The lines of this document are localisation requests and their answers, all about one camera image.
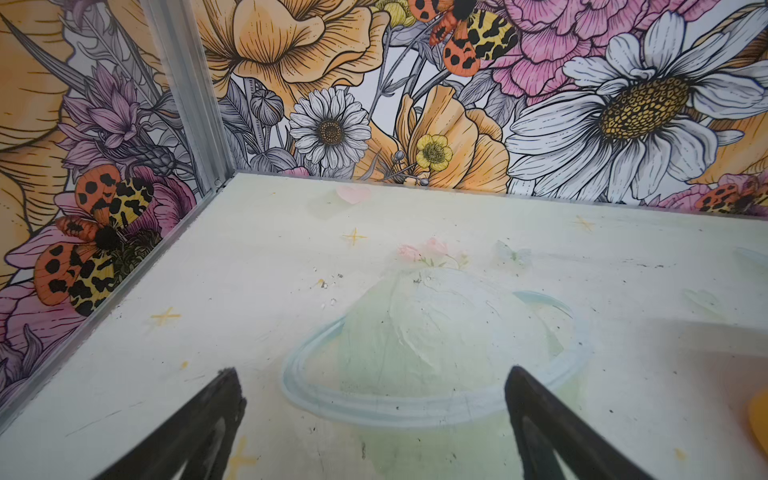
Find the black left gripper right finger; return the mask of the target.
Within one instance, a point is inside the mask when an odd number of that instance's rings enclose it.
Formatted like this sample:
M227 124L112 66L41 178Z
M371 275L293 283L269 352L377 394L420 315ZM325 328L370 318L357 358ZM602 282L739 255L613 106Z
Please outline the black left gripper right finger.
M525 479L648 479L650 475L607 442L521 366L504 387Z

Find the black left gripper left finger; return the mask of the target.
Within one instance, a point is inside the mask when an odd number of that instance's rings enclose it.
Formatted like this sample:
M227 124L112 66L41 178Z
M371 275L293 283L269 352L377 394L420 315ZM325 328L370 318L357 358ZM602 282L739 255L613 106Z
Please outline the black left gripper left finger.
M99 479L221 479L247 406L226 368Z

